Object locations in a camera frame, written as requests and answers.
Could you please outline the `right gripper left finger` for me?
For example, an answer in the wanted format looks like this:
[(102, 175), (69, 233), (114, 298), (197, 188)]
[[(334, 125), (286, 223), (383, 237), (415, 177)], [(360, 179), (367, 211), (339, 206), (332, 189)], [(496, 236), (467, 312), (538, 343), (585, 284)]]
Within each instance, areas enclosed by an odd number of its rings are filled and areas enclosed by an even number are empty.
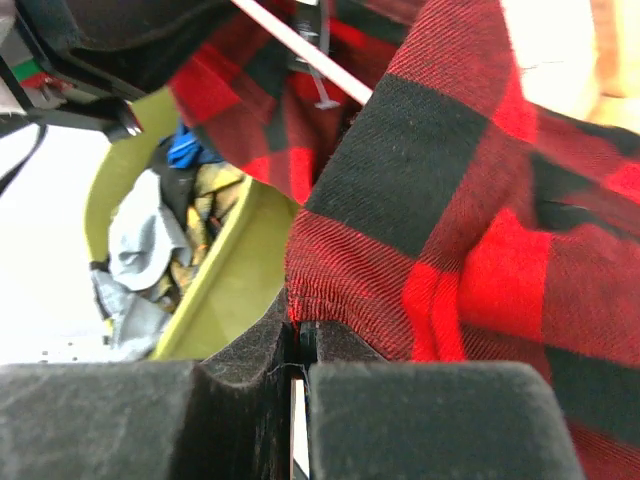
[(5, 479), (287, 479), (292, 327), (264, 316), (196, 361), (1, 370)]

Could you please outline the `red black plaid shirt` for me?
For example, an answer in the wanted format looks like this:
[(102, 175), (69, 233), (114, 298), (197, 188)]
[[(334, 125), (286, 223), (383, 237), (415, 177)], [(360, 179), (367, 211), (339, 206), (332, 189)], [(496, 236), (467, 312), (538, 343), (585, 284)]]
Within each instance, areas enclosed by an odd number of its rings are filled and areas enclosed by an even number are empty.
[(517, 360), (548, 380), (590, 479), (639, 475), (639, 138), (527, 101), (496, 1), (333, 1), (312, 78), (235, 6), (176, 72), (199, 139), (301, 205), (294, 324), (395, 361)]

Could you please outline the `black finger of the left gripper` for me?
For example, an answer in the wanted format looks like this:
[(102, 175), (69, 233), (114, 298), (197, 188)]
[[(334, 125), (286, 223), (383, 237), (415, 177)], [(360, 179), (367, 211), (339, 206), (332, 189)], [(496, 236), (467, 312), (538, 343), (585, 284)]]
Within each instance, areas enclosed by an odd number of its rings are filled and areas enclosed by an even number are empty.
[(48, 82), (93, 95), (144, 95), (161, 88), (215, 28), (229, 1), (18, 1), (16, 25), (30, 59), (21, 86)]

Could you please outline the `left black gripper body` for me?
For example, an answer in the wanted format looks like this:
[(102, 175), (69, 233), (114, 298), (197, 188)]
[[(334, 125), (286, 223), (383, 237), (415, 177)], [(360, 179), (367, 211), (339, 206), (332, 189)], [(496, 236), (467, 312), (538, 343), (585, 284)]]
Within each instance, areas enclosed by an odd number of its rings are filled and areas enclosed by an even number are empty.
[(1, 135), (30, 124), (103, 133), (111, 142), (143, 128), (133, 97), (110, 79), (63, 59), (29, 18), (24, 1), (1, 3)]

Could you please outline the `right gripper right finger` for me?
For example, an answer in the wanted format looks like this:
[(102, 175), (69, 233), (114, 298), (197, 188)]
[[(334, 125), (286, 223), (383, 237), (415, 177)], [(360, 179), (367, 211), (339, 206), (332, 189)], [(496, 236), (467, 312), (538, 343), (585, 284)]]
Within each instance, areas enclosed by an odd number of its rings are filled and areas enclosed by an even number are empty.
[(315, 479), (580, 479), (549, 385), (517, 362), (392, 363), (347, 326), (308, 322)]

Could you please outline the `pink wire hanger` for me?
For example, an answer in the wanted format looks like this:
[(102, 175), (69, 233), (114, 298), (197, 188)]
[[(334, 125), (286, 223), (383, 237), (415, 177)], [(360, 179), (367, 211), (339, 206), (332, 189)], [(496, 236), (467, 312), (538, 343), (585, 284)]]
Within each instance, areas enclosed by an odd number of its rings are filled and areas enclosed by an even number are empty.
[(292, 28), (262, 7), (257, 1), (233, 0), (232, 3), (353, 100), (360, 105), (365, 105), (368, 102), (372, 95), (370, 88), (344, 70), (318, 48), (304, 40)]

